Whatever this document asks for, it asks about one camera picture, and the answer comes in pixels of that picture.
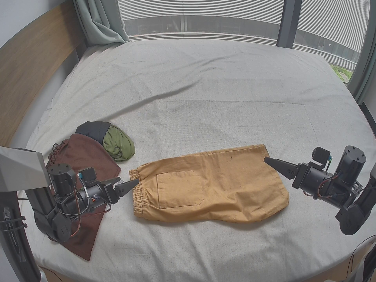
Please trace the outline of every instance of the mattress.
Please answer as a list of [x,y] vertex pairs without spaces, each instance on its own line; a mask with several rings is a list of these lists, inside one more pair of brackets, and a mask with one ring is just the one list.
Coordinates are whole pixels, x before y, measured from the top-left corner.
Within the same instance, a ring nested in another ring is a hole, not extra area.
[[[27,145],[45,161],[54,143],[85,121],[114,123],[136,153],[120,175],[166,157],[263,143],[271,157],[311,161],[330,150],[335,167],[346,145],[376,162],[372,131],[322,56],[222,40],[151,40],[95,47],[64,82]],[[78,281],[300,281],[349,257],[376,230],[375,211],[352,236],[335,207],[315,201],[281,176],[289,205],[261,222],[164,223],[133,214],[132,194],[105,214],[89,262],[35,226],[26,234],[37,262]]]

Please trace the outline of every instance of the green curtain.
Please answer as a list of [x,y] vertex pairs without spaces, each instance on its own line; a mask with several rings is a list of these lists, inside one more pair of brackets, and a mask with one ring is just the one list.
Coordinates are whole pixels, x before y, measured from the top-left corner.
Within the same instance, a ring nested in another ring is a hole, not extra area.
[[376,72],[376,0],[370,0],[370,15],[364,44],[354,73],[347,85],[356,102],[361,105]]
[[73,2],[90,45],[129,41],[118,0],[73,0]]

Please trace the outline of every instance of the wooden headboard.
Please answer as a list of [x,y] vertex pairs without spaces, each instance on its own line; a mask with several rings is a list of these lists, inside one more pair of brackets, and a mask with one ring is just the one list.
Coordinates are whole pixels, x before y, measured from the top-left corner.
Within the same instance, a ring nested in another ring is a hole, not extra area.
[[40,90],[85,39],[72,0],[51,9],[0,48],[0,146],[9,146]]

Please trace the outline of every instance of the patch pocket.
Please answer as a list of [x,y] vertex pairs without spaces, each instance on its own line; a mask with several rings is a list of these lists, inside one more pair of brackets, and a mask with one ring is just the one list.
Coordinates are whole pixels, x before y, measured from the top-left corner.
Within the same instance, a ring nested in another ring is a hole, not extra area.
[[203,181],[193,170],[157,174],[159,208],[200,204],[204,200]]

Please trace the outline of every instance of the tan shorts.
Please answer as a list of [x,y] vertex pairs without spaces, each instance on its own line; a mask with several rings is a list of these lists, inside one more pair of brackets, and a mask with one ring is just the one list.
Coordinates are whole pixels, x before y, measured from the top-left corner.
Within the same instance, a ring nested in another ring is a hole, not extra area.
[[250,223],[288,205],[264,144],[173,157],[129,171],[134,214],[149,220]]

